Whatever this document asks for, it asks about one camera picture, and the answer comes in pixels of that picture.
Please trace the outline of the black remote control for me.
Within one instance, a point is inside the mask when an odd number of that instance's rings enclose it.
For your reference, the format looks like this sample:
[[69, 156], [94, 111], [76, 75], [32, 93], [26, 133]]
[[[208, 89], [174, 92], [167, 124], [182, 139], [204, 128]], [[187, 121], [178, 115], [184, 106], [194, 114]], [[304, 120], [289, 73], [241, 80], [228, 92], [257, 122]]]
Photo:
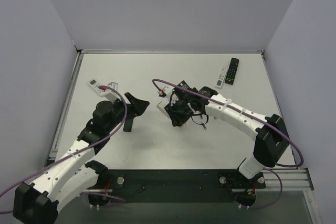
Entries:
[[131, 132], [132, 131], [132, 126], [133, 126], [133, 117], [126, 118], [124, 125], [123, 125], [123, 131], [124, 132]]

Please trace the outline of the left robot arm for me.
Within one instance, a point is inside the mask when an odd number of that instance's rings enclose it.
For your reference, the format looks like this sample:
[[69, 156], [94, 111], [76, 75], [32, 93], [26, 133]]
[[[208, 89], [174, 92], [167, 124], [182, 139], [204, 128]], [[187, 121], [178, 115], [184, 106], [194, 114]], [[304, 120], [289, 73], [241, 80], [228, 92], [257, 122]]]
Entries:
[[22, 223], [54, 223], [61, 210], [83, 191], [105, 186], [107, 168], [93, 158], [113, 133], [141, 116], [149, 104], [128, 92], [99, 102], [92, 118], [61, 159], [30, 184], [22, 182], [16, 188], [14, 218]]

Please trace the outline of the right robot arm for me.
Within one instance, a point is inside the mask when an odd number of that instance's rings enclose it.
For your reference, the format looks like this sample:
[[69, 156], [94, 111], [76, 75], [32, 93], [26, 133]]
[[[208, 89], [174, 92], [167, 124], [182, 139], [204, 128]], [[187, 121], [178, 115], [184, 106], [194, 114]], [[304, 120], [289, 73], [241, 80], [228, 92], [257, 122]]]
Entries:
[[275, 167], [289, 146], [280, 116], [247, 110], [209, 87], [197, 90], [182, 81], [176, 87], [164, 87], [160, 95], [168, 100], [164, 110], [173, 126], [182, 126], [200, 113], [220, 119], [249, 136], [254, 141], [253, 153], [237, 169], [246, 179], [254, 178], [264, 168]]

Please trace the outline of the long white slim remote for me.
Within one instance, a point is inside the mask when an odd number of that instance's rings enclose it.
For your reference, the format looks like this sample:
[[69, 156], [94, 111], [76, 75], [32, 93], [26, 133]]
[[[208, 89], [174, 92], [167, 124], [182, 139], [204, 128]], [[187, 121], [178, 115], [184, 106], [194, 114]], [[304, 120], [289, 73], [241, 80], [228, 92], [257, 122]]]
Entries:
[[165, 104], [162, 102], [162, 101], [160, 101], [158, 104], [157, 104], [157, 106], [156, 106], [158, 109], [159, 109], [159, 111], [161, 111], [165, 116], [169, 116], [168, 115], [168, 113], [166, 112], [166, 110], [165, 110]]

